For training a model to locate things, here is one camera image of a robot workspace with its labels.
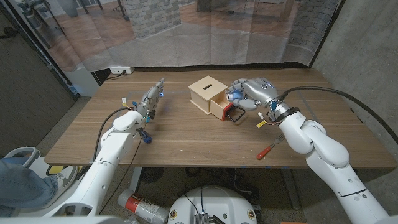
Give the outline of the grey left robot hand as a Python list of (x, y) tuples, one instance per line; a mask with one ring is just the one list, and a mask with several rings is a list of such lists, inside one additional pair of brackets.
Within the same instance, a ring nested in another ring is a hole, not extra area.
[(155, 110), (159, 100), (163, 97), (165, 78), (161, 78), (150, 90), (145, 93), (137, 105), (137, 112), (146, 117)]

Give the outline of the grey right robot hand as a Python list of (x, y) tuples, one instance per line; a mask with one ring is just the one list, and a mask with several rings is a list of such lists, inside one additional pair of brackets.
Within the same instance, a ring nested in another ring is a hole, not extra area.
[(256, 110), (259, 106), (269, 106), (279, 97), (277, 90), (266, 78), (240, 78), (232, 82), (225, 91), (226, 99), (244, 110)]

